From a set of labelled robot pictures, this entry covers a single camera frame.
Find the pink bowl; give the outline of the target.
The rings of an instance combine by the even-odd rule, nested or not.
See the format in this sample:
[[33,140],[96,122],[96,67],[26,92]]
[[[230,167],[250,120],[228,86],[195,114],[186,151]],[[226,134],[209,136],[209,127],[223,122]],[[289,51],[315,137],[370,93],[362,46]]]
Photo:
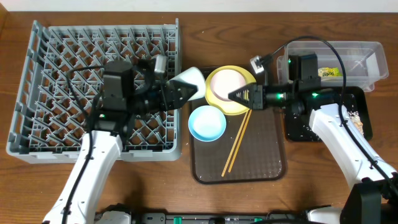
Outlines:
[[228,94],[246,85],[244,77],[237,71],[226,69],[216,72],[211,78],[210,90],[219,99],[230,101]]

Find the white cup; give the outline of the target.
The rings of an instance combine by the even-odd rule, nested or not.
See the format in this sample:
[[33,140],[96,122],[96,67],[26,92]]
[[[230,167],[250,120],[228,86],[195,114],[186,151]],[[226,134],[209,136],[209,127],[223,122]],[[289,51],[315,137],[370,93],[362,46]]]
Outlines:
[[197,86],[198,91],[189,99],[189,101],[197,100],[205,96],[205,78],[202,72],[196,67],[190,67],[176,77],[172,78],[172,80],[177,80]]

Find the yellow green snack wrapper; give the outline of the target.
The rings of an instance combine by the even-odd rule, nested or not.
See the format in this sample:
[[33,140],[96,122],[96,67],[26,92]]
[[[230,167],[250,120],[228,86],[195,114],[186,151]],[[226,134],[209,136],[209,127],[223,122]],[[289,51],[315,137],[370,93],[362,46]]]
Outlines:
[[318,69],[319,77],[342,77],[342,73],[340,72],[338,67],[330,68],[323,67]]

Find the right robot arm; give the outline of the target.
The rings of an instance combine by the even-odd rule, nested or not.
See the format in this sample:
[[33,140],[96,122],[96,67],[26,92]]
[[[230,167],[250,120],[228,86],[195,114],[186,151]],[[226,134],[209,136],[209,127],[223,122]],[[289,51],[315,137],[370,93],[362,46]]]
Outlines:
[[292,83],[250,83],[228,98],[252,110],[283,108],[300,117],[326,145],[350,187],[343,208],[305,211],[280,223],[397,223],[397,171],[375,152],[344,107],[345,89],[322,88],[315,53],[289,55]]

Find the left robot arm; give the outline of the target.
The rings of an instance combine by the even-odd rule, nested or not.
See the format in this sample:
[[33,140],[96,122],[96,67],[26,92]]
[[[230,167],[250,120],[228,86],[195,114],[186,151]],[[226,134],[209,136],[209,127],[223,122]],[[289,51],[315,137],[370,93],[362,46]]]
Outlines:
[[44,223],[134,222],[130,209],[120,203],[100,214],[96,209],[136,120],[149,113],[179,109],[205,94],[205,79],[198,68],[191,67],[164,81],[165,64],[166,58],[158,56],[137,63],[115,60],[101,66],[103,91],[95,96],[91,111],[83,112],[86,133],[78,159]]

